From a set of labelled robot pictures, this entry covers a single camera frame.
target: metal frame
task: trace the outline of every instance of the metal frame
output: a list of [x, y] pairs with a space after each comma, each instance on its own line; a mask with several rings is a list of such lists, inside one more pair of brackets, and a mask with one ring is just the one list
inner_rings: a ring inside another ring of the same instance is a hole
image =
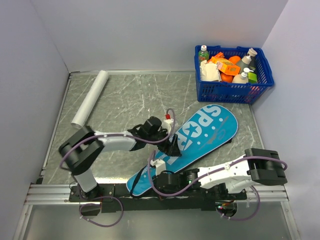
[[[284, 186], [255, 185], [261, 202], [288, 201]], [[29, 188], [25, 205], [79, 205], [79, 202], [69, 202], [70, 188], [68, 184], [42, 185], [32, 184]], [[250, 189], [247, 191], [247, 200], [237, 202], [256, 202], [257, 196]]]
[[[66, 100], [66, 96], [68, 93], [70, 80], [72, 80], [72, 77], [74, 75], [88, 75], [88, 74], [97, 74], [99, 71], [91, 71], [91, 72], [71, 72], [69, 75], [69, 80], [65, 89], [65, 93], [63, 96], [62, 104], [57, 116], [57, 120], [53, 129], [53, 133], [51, 136], [50, 144], [45, 156], [45, 160], [43, 163], [42, 173], [45, 173], [46, 165], [48, 162], [49, 154], [51, 151], [52, 143], [56, 134], [56, 130], [58, 127], [59, 119], [62, 113], [62, 109]], [[144, 71], [144, 70], [108, 70], [108, 73], [110, 74], [169, 74], [169, 73], [193, 73], [194, 70], [168, 70], [168, 71]], [[251, 105], [250, 111], [252, 113], [252, 117], [258, 132], [258, 136], [262, 145], [262, 148], [265, 149], [259, 128], [256, 122], [256, 118], [254, 115], [254, 112], [252, 110]], [[26, 196], [26, 200], [24, 202], [23, 210], [21, 213], [20, 220], [18, 222], [17, 229], [15, 231], [14, 240], [23, 240], [28, 221], [30, 218], [31, 211], [33, 209], [33, 205], [79, 205], [78, 202], [69, 202], [69, 195], [70, 195], [70, 187], [68, 184], [48, 184], [48, 185], [42, 185], [42, 184], [31, 184], [29, 191]], [[261, 184], [255, 185], [255, 188], [258, 190], [260, 195], [261, 202], [280, 202], [283, 209], [283, 214], [285, 217], [285, 220], [288, 225], [288, 229], [291, 235], [291, 238], [293, 240], [300, 240], [300, 234], [297, 229], [297, 225], [295, 222], [295, 218], [293, 215], [293, 212], [291, 210], [290, 204], [289, 204], [289, 198], [286, 192], [285, 187], [282, 186], [265, 186]], [[247, 200], [241, 200], [239, 202], [256, 202], [257, 196], [256, 194], [251, 190], [248, 189], [247, 191]]]
[[13, 240], [23, 240], [24, 239], [32, 208], [33, 208], [32, 205], [24, 205], [23, 206], [21, 217], [19, 219], [18, 226], [16, 227], [16, 230], [15, 230], [15, 233], [13, 236]]

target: juice box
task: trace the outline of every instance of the juice box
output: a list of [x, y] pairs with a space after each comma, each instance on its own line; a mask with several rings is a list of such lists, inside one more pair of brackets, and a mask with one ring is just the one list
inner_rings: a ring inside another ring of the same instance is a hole
[[240, 72], [240, 67], [233, 64], [228, 59], [213, 56], [210, 61], [216, 64], [218, 69], [225, 74], [235, 76]]

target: orange package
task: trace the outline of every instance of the orange package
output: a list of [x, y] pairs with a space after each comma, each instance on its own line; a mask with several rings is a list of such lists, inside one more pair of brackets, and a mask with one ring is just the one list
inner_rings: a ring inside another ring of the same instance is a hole
[[240, 72], [240, 67], [233, 64], [229, 60], [225, 58], [220, 58], [220, 57], [211, 57], [210, 59], [211, 62], [217, 65], [218, 69], [223, 72], [224, 74], [227, 75], [232, 75], [235, 76], [239, 74]]
[[214, 57], [215, 58], [225, 58], [225, 55], [223, 52], [219, 52]]

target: white paper roll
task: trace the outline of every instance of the white paper roll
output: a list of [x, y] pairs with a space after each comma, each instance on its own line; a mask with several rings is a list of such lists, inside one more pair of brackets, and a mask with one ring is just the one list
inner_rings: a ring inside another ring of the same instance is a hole
[[80, 129], [85, 125], [108, 78], [109, 78], [109, 74], [106, 71], [100, 71], [99, 74], [96, 76], [89, 92], [85, 96], [85, 99], [83, 100], [80, 108], [76, 112], [71, 122], [71, 125], [73, 127], [75, 127], [76, 129]]

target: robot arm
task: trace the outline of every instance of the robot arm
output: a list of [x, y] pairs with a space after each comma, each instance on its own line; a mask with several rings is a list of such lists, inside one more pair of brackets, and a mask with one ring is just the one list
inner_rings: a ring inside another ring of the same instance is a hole
[[160, 119], [152, 116], [144, 124], [123, 132], [99, 132], [93, 131], [89, 126], [85, 126], [60, 146], [59, 153], [64, 156], [76, 144], [92, 137], [92, 140], [71, 152], [65, 161], [86, 197], [92, 198], [98, 193], [98, 184], [90, 167], [101, 152], [116, 150], [136, 151], [144, 148], [147, 144], [146, 142], [150, 142], [150, 144], [157, 145], [158, 149], [168, 156], [181, 156], [177, 135], [173, 135], [171, 140], [167, 139], [160, 142], [168, 135], [171, 122], [171, 119], [167, 119], [163, 124]]
[[[238, 161], [244, 157], [253, 157], [253, 159]], [[276, 151], [250, 148], [245, 150], [245, 155], [220, 165], [199, 167], [179, 174], [170, 174], [166, 171], [164, 161], [157, 159], [151, 162], [151, 165], [156, 167], [154, 185], [164, 193], [175, 193], [198, 177], [204, 176], [193, 184], [190, 190], [203, 192], [203, 190], [211, 190], [215, 186], [219, 186], [225, 191], [225, 194], [238, 194], [256, 183], [276, 186], [288, 182], [281, 163], [261, 160], [259, 157], [279, 160]]]

